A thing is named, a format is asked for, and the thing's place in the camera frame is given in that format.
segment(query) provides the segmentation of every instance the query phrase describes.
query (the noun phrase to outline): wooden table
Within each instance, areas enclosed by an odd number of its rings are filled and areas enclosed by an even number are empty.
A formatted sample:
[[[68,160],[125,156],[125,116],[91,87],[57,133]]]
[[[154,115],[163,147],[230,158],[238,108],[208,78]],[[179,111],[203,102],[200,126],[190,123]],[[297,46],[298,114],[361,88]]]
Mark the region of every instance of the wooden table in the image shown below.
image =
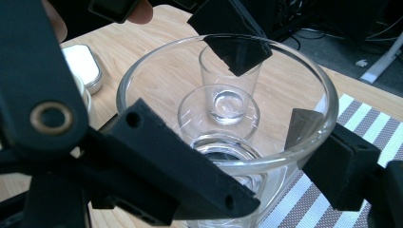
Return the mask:
[[[91,48],[103,73],[103,87],[92,96],[96,110],[96,127],[116,112],[116,92],[119,82],[130,66],[149,51],[169,42],[197,35],[186,24],[190,14],[169,6],[154,9],[154,18],[147,25],[110,25],[62,44],[62,48],[84,44]],[[365,85],[357,80],[324,68],[336,86],[338,96],[348,94],[403,122],[403,98]],[[10,174],[0,177],[0,200],[28,190],[29,177]],[[91,210],[94,227],[148,227],[142,221],[117,208]],[[174,222],[172,227],[184,227]]]

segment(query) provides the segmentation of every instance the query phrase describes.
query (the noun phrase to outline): gray and white striped mat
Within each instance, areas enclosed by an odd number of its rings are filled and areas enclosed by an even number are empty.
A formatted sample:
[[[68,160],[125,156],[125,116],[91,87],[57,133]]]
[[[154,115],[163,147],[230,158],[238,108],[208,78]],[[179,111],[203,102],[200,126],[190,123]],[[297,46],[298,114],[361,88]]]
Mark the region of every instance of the gray and white striped mat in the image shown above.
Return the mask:
[[[339,99],[339,124],[382,150],[378,163],[403,160],[403,123],[343,95]],[[371,205],[359,212],[334,210],[302,171],[259,228],[272,227],[367,227]]]

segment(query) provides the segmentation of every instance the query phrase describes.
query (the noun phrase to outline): finger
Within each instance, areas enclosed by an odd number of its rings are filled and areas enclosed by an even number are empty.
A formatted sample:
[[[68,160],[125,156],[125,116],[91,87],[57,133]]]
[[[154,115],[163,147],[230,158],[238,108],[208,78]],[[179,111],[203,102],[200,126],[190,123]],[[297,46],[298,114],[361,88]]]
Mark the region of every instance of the finger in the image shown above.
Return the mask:
[[[136,24],[146,24],[151,21],[153,16],[153,9],[148,0],[140,0],[137,7],[128,16],[127,20]]]
[[[57,13],[56,9],[48,2],[48,0],[42,0],[42,5],[48,15],[50,23],[53,26],[54,33],[59,42],[62,42],[67,37],[67,26],[62,17]]]

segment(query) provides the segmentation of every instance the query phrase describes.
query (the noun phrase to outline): glass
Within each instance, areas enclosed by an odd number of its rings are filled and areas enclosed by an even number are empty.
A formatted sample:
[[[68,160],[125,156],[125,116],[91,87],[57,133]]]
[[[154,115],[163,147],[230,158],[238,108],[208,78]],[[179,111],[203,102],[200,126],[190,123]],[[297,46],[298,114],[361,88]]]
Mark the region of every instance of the glass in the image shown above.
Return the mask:
[[[252,67],[241,75],[236,75],[210,46],[201,51],[199,62],[204,86],[212,84],[231,85],[239,87],[253,96],[261,64]]]
[[[183,98],[178,108],[178,124],[182,139],[189,144],[213,135],[248,140],[259,125],[259,109],[252,97],[240,88],[206,85]]]
[[[239,56],[251,60],[259,59],[250,54],[260,48],[269,47],[273,52],[259,67],[253,92],[259,125],[249,138],[230,134],[218,138],[210,134],[202,141],[192,142],[183,134],[178,110],[183,98],[204,85],[199,58],[206,46],[218,52],[220,47],[231,46],[234,53],[245,53]],[[237,72],[243,69],[232,67]],[[118,111],[123,112],[139,98],[186,142],[252,189],[261,202],[259,209],[245,218],[188,221],[191,227],[257,227],[280,200],[304,161],[330,135],[338,112],[336,90],[317,64],[282,44],[243,35],[191,37],[148,53],[122,79],[117,94]],[[293,114],[300,111],[315,115],[298,118]]]

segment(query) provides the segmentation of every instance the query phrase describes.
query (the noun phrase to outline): glass rim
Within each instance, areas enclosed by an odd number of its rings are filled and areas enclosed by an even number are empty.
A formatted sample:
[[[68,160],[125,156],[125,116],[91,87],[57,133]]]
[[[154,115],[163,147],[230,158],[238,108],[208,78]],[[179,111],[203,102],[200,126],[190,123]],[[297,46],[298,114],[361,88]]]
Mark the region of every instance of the glass rim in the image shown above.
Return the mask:
[[[315,74],[317,79],[323,85],[324,94],[326,95],[327,101],[323,119],[324,123],[315,131],[315,133],[307,137],[307,139],[305,139],[304,141],[288,148],[287,150],[283,150],[282,152],[278,152],[276,154],[265,156],[262,158],[244,161],[214,161],[214,164],[217,165],[220,169],[228,174],[239,175],[242,173],[242,170],[245,170],[244,168],[242,169],[242,167],[247,167],[247,173],[259,173],[267,169],[295,163],[313,153],[329,137],[336,125],[336,118],[338,114],[338,97],[336,93],[336,88],[330,80],[329,76],[318,64],[313,62],[310,58],[306,57],[302,53],[276,41],[250,35],[224,33],[192,36],[173,41],[148,52],[145,56],[140,58],[136,63],[132,65],[132,67],[126,72],[119,84],[116,96],[118,113],[123,113],[127,108],[125,92],[131,84],[133,72],[137,67],[139,67],[143,62],[147,61],[147,59],[151,56],[158,55],[158,53],[161,51],[179,47],[181,44],[202,42],[205,38],[233,38],[266,42],[270,45],[271,48],[286,51],[288,56],[292,56],[295,60],[299,61],[301,64],[304,64],[305,67],[310,68],[311,72]]]
[[[236,77],[235,75],[234,75],[234,76],[228,76],[228,75],[225,75],[225,74],[220,74],[220,73],[217,73],[217,72],[213,72],[213,71],[211,71],[209,68],[207,68],[207,66],[205,65],[205,63],[204,63],[203,60],[202,60],[202,55],[204,54],[204,52],[205,52],[208,48],[209,48],[208,45],[207,45],[206,47],[204,47],[204,48],[202,49],[200,55],[199,55],[199,64],[201,65],[201,68],[204,69],[207,73],[214,74],[214,75],[216,75],[216,76],[218,76],[218,77],[222,77],[222,78]],[[244,76],[246,76],[246,75],[255,73],[257,70],[259,70],[259,69],[261,68],[261,65],[262,65],[262,63],[260,63],[260,64],[258,64],[258,65],[256,65],[256,66],[254,66],[253,68],[249,69],[248,71],[246,71],[245,73],[243,73],[243,74],[240,75],[239,77],[244,77]]]

